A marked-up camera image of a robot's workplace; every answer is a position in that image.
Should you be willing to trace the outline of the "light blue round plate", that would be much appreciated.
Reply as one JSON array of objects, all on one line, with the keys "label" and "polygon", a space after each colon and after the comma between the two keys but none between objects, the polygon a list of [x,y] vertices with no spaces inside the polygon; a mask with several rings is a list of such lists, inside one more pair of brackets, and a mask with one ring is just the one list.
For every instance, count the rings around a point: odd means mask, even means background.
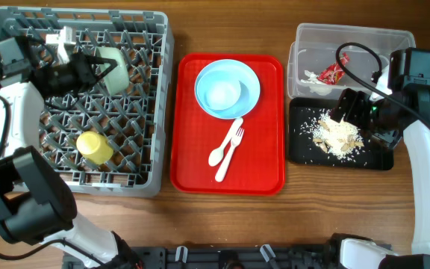
[{"label": "light blue round plate", "polygon": [[204,67],[196,76],[196,80],[203,74],[214,70],[228,71],[239,79],[241,84],[240,98],[233,107],[223,111],[212,111],[210,109],[203,108],[196,98],[200,108],[212,117],[223,120],[232,120],[248,114],[257,105],[261,96],[261,83],[253,69],[241,61],[222,59],[214,61]]}]

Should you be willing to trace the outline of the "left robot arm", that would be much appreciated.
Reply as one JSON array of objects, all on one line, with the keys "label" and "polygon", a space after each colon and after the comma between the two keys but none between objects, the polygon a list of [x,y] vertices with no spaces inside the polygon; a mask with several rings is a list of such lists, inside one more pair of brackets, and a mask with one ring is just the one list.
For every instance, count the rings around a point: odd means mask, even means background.
[{"label": "left robot arm", "polygon": [[[64,180],[40,154],[40,115],[51,97],[91,90],[104,81],[125,90],[128,72],[120,50],[68,54],[63,46],[43,64],[26,36],[0,41],[0,236],[32,253],[56,247],[87,268],[142,268],[143,260],[115,232],[100,229],[77,210]],[[0,252],[0,259],[10,256]]]}]

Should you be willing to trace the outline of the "white plastic fork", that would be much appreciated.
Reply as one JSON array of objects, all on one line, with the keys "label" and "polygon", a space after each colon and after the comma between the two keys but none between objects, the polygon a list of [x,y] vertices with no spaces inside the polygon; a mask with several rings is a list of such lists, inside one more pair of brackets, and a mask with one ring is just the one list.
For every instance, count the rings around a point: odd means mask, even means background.
[{"label": "white plastic fork", "polygon": [[243,139],[244,131],[245,130],[243,128],[239,128],[235,133],[235,135],[231,138],[228,152],[224,157],[224,159],[222,160],[222,163],[219,166],[219,169],[215,175],[215,180],[217,182],[222,182],[224,180],[229,164],[231,162],[232,156],[234,154],[234,151],[240,145],[241,140]]}]

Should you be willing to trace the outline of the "red snack wrapper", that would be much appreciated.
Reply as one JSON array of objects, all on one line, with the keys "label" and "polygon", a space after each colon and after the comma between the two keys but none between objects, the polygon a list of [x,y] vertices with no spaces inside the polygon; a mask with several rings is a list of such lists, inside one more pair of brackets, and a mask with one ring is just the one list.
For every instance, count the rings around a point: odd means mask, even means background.
[{"label": "red snack wrapper", "polygon": [[340,65],[338,63],[333,63],[317,76],[317,80],[324,84],[336,85],[344,75],[345,72]]}]

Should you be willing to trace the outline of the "white paper napkin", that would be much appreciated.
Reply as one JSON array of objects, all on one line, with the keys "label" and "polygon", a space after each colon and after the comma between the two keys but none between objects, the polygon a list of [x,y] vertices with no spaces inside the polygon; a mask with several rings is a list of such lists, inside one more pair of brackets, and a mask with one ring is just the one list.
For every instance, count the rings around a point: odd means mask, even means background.
[{"label": "white paper napkin", "polygon": [[314,72],[305,70],[306,79],[300,81],[304,84],[308,84],[310,91],[321,96],[326,96],[332,92],[332,89],[328,85],[318,79],[318,75]]}]

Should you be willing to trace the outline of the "rice and food scraps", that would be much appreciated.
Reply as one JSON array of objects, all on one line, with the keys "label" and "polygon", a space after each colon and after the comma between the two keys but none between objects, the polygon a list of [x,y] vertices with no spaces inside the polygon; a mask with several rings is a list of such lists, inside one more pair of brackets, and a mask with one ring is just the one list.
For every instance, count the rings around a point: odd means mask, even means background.
[{"label": "rice and food scraps", "polygon": [[368,140],[361,137],[359,128],[343,120],[330,118],[329,109],[303,109],[309,112],[296,132],[307,146],[305,155],[315,154],[321,161],[356,163],[356,157],[369,152]]}]

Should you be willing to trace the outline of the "white plastic spoon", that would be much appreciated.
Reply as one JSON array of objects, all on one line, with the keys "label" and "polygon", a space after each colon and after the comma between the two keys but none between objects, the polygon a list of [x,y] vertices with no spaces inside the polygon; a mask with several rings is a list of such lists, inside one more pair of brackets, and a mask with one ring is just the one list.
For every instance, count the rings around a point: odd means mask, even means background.
[{"label": "white plastic spoon", "polygon": [[218,146],[216,149],[214,149],[209,157],[208,157],[208,164],[211,167],[216,166],[218,163],[221,162],[224,156],[224,151],[226,146],[228,145],[229,141],[231,140],[232,136],[236,133],[236,131],[242,126],[243,124],[243,118],[238,117],[234,120],[234,122],[231,124],[230,129],[228,130],[225,138],[223,139],[220,146]]}]

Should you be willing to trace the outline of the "clear plastic waste bin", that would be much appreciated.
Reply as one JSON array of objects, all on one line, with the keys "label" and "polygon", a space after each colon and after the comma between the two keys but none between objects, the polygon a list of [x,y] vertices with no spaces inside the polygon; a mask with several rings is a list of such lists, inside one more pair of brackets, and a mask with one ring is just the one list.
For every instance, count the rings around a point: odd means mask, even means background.
[{"label": "clear plastic waste bin", "polygon": [[336,85],[328,85],[332,92],[326,96],[312,93],[306,79],[305,70],[319,75],[336,62],[337,48],[348,42],[360,43],[372,49],[381,60],[383,69],[390,63],[390,54],[396,50],[415,47],[414,35],[409,31],[368,28],[350,25],[329,25],[302,23],[296,30],[296,40],[290,48],[287,66],[287,95],[291,99],[305,97],[316,99],[338,99],[346,88],[369,90],[344,75]]}]

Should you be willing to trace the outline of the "red plastic serving tray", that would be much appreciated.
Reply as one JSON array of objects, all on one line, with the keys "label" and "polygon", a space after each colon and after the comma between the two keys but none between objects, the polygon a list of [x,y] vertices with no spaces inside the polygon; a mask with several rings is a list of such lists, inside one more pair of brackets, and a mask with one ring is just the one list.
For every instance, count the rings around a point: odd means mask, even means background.
[{"label": "red plastic serving tray", "polygon": [[[196,101],[196,77],[208,64],[233,59],[257,75],[261,96],[243,118],[244,136],[235,149],[222,182],[215,180],[210,153],[226,136],[232,122],[210,116]],[[203,194],[270,196],[285,183],[284,74],[270,55],[191,53],[178,65],[172,132],[170,179],[180,191]]]}]

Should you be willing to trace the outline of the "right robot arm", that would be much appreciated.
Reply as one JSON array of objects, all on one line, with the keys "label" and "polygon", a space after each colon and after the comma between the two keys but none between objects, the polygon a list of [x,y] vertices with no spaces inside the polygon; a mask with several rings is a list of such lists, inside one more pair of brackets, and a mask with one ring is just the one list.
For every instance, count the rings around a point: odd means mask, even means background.
[{"label": "right robot arm", "polygon": [[414,190],[414,237],[411,254],[401,256],[362,238],[335,235],[334,255],[340,268],[430,268],[430,50],[409,47],[390,55],[387,93],[361,80],[344,64],[354,81],[378,94],[373,100],[346,88],[330,117],[357,126],[388,149],[404,140],[411,162]]}]

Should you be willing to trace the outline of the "black rectangular tray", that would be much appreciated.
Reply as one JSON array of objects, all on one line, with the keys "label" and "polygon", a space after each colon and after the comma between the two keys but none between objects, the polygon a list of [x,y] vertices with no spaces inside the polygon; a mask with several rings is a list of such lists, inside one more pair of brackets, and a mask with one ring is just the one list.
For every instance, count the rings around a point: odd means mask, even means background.
[{"label": "black rectangular tray", "polygon": [[323,114],[337,102],[333,99],[295,98],[289,108],[288,159],[298,164],[330,167],[350,167],[370,170],[390,170],[394,165],[391,150],[381,148],[372,140],[362,139],[362,148],[352,150],[346,157],[326,153],[313,142],[313,131]]}]

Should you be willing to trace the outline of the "yellow plastic cup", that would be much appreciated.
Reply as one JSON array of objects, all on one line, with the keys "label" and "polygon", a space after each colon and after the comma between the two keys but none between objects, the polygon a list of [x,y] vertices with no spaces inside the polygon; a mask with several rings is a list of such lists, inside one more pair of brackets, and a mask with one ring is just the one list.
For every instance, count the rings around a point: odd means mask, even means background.
[{"label": "yellow plastic cup", "polygon": [[114,150],[103,135],[87,131],[81,133],[76,140],[76,148],[87,160],[101,165],[112,158]]}]

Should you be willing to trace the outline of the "green plastic saucer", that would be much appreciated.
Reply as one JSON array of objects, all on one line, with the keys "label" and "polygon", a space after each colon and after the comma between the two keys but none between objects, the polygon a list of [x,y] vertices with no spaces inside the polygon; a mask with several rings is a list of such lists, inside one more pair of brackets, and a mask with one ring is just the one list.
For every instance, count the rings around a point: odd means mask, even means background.
[{"label": "green plastic saucer", "polygon": [[121,51],[111,47],[97,47],[95,56],[113,59],[117,63],[117,66],[103,78],[108,93],[114,96],[126,90],[130,81],[125,59]]}]

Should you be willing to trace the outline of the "light blue plastic bowl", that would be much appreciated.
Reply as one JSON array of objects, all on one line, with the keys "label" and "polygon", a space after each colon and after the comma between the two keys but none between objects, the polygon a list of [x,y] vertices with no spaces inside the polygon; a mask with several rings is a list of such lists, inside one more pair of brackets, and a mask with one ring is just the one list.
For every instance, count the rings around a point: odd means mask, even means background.
[{"label": "light blue plastic bowl", "polygon": [[195,95],[203,108],[223,111],[234,106],[241,95],[239,79],[228,71],[214,70],[196,80]]}]

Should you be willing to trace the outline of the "grey plastic dishwasher rack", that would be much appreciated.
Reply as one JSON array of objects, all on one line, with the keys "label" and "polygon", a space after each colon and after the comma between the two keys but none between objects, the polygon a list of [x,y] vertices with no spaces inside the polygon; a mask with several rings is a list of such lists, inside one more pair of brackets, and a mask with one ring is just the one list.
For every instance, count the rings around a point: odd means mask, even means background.
[{"label": "grey plastic dishwasher rack", "polygon": [[[26,36],[43,64],[55,46],[47,34],[76,30],[75,52],[93,54],[114,47],[124,56],[130,84],[111,96],[100,81],[77,96],[51,97],[40,115],[40,154],[71,191],[127,197],[153,197],[161,189],[166,90],[174,38],[165,13],[131,10],[70,10],[0,7],[0,41]],[[76,148],[87,131],[107,138],[112,158],[97,165]]]}]

